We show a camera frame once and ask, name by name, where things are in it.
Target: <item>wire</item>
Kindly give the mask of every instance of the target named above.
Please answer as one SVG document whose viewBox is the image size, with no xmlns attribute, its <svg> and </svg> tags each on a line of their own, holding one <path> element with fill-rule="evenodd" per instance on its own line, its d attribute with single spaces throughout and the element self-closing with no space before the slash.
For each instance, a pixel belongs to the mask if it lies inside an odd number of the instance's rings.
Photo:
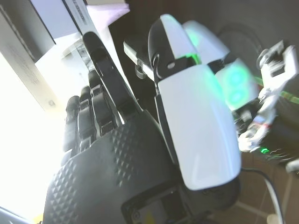
<svg viewBox="0 0 299 224">
<path fill-rule="evenodd" d="M 281 206 L 279 204 L 278 195 L 277 195 L 277 192 L 276 192 L 276 190 L 274 188 L 274 185 L 273 185 L 271 179 L 264 172 L 262 172 L 259 169 L 242 168 L 241 170 L 243 172 L 257 173 L 257 174 L 263 176 L 263 178 L 264 178 L 264 180 L 266 182 L 267 188 L 269 190 L 269 193 L 270 193 L 273 205 L 274 205 L 274 209 L 275 209 L 276 215 L 278 217 L 278 223 L 279 224 L 284 224 L 285 223 L 284 222 L 284 217 L 283 217 L 283 213 L 282 213 L 282 210 L 281 210 Z"/>
</svg>

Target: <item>floor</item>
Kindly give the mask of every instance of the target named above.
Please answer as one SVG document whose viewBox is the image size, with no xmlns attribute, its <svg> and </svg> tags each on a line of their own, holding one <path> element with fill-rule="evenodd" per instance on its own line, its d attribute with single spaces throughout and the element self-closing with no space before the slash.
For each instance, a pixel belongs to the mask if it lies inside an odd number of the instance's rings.
<svg viewBox="0 0 299 224">
<path fill-rule="evenodd" d="M 285 223 L 297 224 L 299 179 L 253 154 L 243 153 L 242 163 L 243 167 L 262 170 L 272 179 L 284 212 Z M 267 224 L 267 216 L 275 212 L 263 178 L 257 174 L 241 173 L 240 180 L 239 201 L 230 209 L 216 213 L 214 220 L 220 224 Z"/>
</svg>

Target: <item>tiled floor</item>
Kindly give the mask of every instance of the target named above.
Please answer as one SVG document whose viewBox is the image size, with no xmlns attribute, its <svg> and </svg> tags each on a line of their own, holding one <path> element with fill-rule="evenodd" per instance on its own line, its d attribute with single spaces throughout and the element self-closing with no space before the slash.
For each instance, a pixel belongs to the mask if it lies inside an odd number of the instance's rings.
<svg viewBox="0 0 299 224">
<path fill-rule="evenodd" d="M 258 168 L 272 179 L 285 223 L 299 224 L 299 179 L 253 154 L 242 154 L 242 166 Z M 239 201 L 232 208 L 217 212 L 214 220 L 219 224 L 267 224 L 267 216 L 275 212 L 263 178 L 254 173 L 241 173 L 240 181 Z"/>
</svg>

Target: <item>brown floor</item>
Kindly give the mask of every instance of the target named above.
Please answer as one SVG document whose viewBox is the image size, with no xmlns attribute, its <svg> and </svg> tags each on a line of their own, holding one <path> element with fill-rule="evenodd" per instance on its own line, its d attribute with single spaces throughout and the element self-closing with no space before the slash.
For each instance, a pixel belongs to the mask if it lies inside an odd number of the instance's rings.
<svg viewBox="0 0 299 224">
<path fill-rule="evenodd" d="M 285 223 L 299 224 L 299 179 L 253 154 L 242 154 L 242 166 L 258 168 L 272 179 Z M 239 201 L 232 208 L 216 213 L 214 220 L 220 224 L 267 224 L 267 216 L 275 212 L 263 178 L 254 173 L 241 173 L 240 181 Z"/>
</svg>

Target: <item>cable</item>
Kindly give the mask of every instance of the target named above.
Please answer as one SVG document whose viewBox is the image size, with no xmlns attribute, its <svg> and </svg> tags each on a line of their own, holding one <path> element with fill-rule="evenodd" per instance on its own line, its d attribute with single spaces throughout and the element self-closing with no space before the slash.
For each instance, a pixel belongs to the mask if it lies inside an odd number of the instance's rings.
<svg viewBox="0 0 299 224">
<path fill-rule="evenodd" d="M 269 193 L 270 193 L 273 205 L 274 205 L 275 212 L 276 212 L 277 217 L 278 217 L 278 223 L 279 224 L 284 224 L 284 217 L 283 217 L 283 213 L 282 213 L 282 210 L 281 210 L 281 206 L 280 206 L 279 201 L 278 201 L 278 195 L 276 193 L 276 190 L 275 190 L 274 185 L 273 185 L 272 181 L 270 180 L 270 178 L 265 173 L 263 173 L 261 170 L 258 170 L 258 169 L 242 168 L 241 170 L 244 171 L 244 172 L 257 173 L 257 174 L 263 176 L 263 178 L 266 182 L 266 185 L 268 187 L 268 190 L 269 190 Z"/>
</svg>

